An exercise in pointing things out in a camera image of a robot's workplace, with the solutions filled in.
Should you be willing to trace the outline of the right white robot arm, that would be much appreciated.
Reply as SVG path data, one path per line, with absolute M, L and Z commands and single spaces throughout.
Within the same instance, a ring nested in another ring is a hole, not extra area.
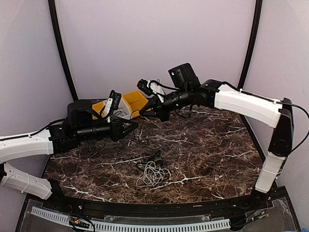
M 265 202 L 264 193 L 269 192 L 292 152 L 294 122 L 291 101 L 262 97 L 228 82 L 211 79 L 202 84 L 189 63 L 170 69 L 169 75 L 174 84 L 169 94 L 163 91 L 166 86 L 156 80 L 141 79 L 137 83 L 138 89 L 150 97 L 139 111 L 141 116 L 156 117 L 164 122 L 169 120 L 171 111 L 196 105 L 238 113 L 273 128 L 266 159 L 255 183 L 256 191 L 246 200 L 251 210 L 258 209 Z

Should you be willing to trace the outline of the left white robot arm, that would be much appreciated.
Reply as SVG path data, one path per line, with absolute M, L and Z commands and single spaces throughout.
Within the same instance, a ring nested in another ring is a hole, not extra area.
M 8 163 L 10 160 L 69 152 L 81 142 L 110 138 L 116 142 L 125 138 L 138 124 L 132 120 L 114 116 L 118 108 L 113 103 L 104 116 L 92 108 L 89 100 L 77 100 L 67 107 L 67 117 L 49 123 L 43 129 L 0 139 L 0 185 L 37 196 L 58 211 L 68 207 L 57 181 L 42 179 L 21 171 Z

